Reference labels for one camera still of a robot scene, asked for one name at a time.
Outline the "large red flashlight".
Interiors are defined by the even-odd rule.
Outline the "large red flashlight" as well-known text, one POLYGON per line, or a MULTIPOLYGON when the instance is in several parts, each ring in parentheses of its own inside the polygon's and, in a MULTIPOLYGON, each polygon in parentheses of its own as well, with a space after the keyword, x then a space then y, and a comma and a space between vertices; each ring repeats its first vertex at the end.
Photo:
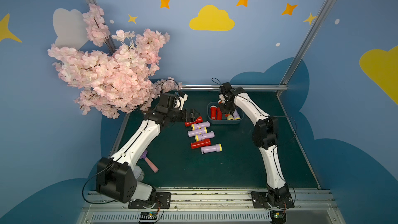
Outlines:
POLYGON ((222 120, 222 111, 219 107, 217 108, 217 120, 222 120))

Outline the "silver tin can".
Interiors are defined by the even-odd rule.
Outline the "silver tin can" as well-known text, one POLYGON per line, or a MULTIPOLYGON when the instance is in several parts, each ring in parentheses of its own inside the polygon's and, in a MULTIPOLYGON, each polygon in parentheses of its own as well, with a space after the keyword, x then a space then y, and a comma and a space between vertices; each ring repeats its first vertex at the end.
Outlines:
POLYGON ((140 166, 134 168, 133 174, 137 182, 141 182, 145 178, 145 173, 140 166))

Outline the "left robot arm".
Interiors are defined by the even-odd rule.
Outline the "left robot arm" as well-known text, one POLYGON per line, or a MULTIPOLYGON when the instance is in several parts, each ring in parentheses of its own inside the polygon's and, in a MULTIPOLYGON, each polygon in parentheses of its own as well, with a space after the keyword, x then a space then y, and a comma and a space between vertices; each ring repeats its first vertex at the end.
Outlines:
POLYGON ((98 162, 96 192, 122 203, 140 200, 147 207, 155 204, 156 189, 138 182, 134 169, 150 143, 170 122, 193 122, 199 117, 197 110, 183 107, 187 99, 182 91, 160 95, 157 106, 144 113, 144 120, 128 142, 110 158, 98 162))

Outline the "purple flashlight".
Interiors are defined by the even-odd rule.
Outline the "purple flashlight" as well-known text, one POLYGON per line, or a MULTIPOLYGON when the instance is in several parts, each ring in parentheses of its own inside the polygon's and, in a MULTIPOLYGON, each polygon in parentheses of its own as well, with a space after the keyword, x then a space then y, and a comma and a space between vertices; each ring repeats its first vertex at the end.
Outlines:
POLYGON ((188 137, 193 137, 193 136, 204 134, 204 133, 207 133, 206 127, 188 131, 188 137))
POLYGON ((208 128, 208 127, 210 127, 210 122, 209 121, 201 122, 201 123, 193 123, 191 125, 191 129, 192 130, 198 130, 198 129, 201 129, 201 128, 208 128))
POLYGON ((201 153, 204 155, 206 153, 211 153, 211 152, 221 152, 222 151, 222 146, 221 144, 216 144, 216 145, 210 145, 210 146, 204 146, 201 148, 201 153))
POLYGON ((233 118, 234 118, 234 120, 240 120, 241 119, 241 117, 240 117, 240 115, 239 115, 237 110, 234 111, 233 118))
POLYGON ((214 134, 214 132, 211 131, 209 133, 203 133, 203 134, 195 135, 195 140, 197 142, 199 142, 199 141, 203 141, 205 139, 212 139, 214 137, 215 137, 215 134, 214 134))

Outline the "clear blue storage box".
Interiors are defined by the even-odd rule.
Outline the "clear blue storage box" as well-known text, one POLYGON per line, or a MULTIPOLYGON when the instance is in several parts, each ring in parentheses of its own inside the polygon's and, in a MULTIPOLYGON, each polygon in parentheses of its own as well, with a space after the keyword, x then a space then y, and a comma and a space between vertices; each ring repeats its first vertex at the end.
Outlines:
POLYGON ((213 120, 213 119, 211 119, 211 109, 210 109, 213 105, 218 106, 218 102, 210 102, 207 105, 207 120, 210 122, 210 124, 213 124, 213 125, 237 125, 237 124, 240 124, 240 122, 245 118, 244 112, 240 108, 237 108, 236 110, 240 116, 240 119, 227 120, 226 116, 223 116, 221 120, 213 120))

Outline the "purple flashlight bottom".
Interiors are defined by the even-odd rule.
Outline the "purple flashlight bottom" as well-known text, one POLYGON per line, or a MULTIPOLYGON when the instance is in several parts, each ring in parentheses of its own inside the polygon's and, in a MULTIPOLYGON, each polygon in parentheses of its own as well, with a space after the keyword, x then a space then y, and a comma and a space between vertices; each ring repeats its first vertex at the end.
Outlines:
POLYGON ((240 117, 240 115, 239 115, 237 110, 234 111, 233 118, 234 118, 234 120, 240 120, 241 119, 241 117, 240 117))

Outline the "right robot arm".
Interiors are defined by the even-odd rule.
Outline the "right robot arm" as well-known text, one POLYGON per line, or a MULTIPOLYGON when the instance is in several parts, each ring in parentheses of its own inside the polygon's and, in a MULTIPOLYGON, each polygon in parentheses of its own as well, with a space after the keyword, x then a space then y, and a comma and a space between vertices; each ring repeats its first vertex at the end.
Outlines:
POLYGON ((221 84, 220 109, 224 114, 233 114, 239 108, 254 125, 252 141, 259 148, 266 171, 268 205, 279 208, 294 208, 292 197, 278 157, 278 119, 263 111, 241 87, 234 88, 230 83, 221 84))

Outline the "purple pink spatula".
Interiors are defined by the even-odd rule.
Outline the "purple pink spatula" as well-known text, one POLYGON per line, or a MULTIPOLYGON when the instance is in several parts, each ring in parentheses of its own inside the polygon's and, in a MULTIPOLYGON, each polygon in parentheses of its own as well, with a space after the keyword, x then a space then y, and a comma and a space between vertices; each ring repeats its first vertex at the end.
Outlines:
POLYGON ((144 160, 154 173, 157 173, 159 171, 158 167, 147 157, 147 154, 148 154, 148 150, 145 150, 142 153, 140 159, 144 160))

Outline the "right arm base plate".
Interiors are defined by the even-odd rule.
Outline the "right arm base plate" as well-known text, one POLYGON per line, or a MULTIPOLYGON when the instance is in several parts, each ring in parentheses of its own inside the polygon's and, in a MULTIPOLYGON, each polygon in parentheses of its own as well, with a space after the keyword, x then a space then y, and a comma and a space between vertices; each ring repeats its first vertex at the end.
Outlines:
POLYGON ((289 192, 280 190, 261 192, 252 191, 250 193, 254 208, 278 208, 281 210, 294 208, 293 198, 289 192))

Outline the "pink cherry blossom tree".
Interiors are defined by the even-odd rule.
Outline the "pink cherry blossom tree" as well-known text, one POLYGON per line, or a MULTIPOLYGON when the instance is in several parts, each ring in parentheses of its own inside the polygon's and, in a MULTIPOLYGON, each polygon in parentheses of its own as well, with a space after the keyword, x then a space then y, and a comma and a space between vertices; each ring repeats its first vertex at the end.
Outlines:
POLYGON ((57 60, 54 66, 58 77, 70 87, 81 89, 75 102, 83 115, 93 108, 111 119, 121 112, 146 111, 160 94, 180 89, 181 84, 171 77, 155 83, 150 80, 160 69, 159 52, 170 40, 168 33, 146 29, 142 35, 124 30, 112 35, 103 9, 95 4, 89 7, 83 14, 88 39, 98 47, 114 39, 120 42, 118 49, 112 55, 55 45, 48 50, 48 55, 57 60))

